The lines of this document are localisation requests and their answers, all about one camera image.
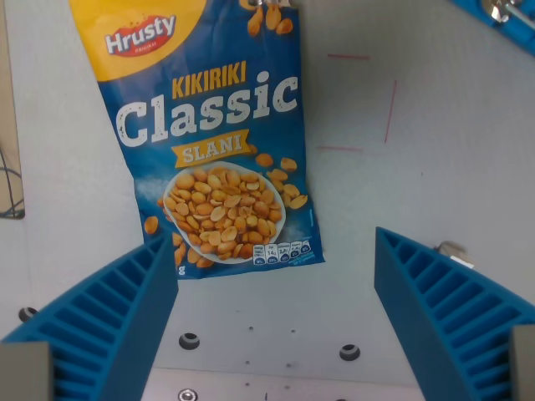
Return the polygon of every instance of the blue ribbed plastic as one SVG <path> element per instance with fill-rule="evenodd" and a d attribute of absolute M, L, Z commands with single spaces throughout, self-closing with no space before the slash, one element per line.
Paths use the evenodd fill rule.
<path fill-rule="evenodd" d="M 376 235 L 375 290 L 425 399 L 510 399 L 509 335 L 535 307 L 426 246 Z"/>
<path fill-rule="evenodd" d="M 526 24 L 520 22 L 515 17 L 509 18 L 506 23 L 497 23 L 490 18 L 482 8 L 481 0 L 452 0 L 454 4 L 469 12 L 472 16 L 485 23 L 487 26 L 496 29 L 506 38 L 515 44 L 535 55 L 535 32 Z M 535 1 L 527 0 L 517 6 L 523 13 L 533 18 L 535 15 Z"/>
<path fill-rule="evenodd" d="M 136 401 L 177 292 L 171 236 L 159 236 L 83 280 L 3 342 L 50 344 L 56 401 Z"/>

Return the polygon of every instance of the hrusty logo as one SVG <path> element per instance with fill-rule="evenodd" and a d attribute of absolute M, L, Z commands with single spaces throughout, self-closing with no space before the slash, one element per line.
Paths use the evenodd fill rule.
<path fill-rule="evenodd" d="M 148 17 L 143 23 L 131 28 L 119 28 L 106 35 L 106 47 L 111 55 L 137 57 L 161 48 L 175 32 L 176 16 Z"/>

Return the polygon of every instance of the bowl of peanuts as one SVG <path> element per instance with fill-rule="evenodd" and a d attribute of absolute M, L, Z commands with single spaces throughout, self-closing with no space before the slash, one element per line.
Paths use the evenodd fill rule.
<path fill-rule="evenodd" d="M 253 247 L 275 242 L 286 221 L 283 199 L 269 180 L 225 161 L 182 170 L 163 202 L 191 248 L 217 263 L 250 260 Z"/>

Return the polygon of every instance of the metal clip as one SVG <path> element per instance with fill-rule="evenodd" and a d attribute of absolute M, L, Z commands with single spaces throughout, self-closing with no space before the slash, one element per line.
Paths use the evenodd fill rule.
<path fill-rule="evenodd" d="M 506 23 L 513 16 L 535 31 L 535 22 L 517 8 L 520 3 L 520 0 L 481 0 L 483 9 L 496 22 Z"/>

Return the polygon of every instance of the metal bolt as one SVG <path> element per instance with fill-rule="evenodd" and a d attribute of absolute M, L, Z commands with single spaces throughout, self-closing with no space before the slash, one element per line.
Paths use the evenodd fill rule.
<path fill-rule="evenodd" d="M 198 399 L 197 393 L 190 388 L 185 388 L 178 393 L 179 401 L 197 401 Z"/>
<path fill-rule="evenodd" d="M 516 7 L 519 4 L 520 0 L 481 0 L 483 9 L 494 21 L 506 23 L 513 16 L 535 30 L 535 22 Z"/>

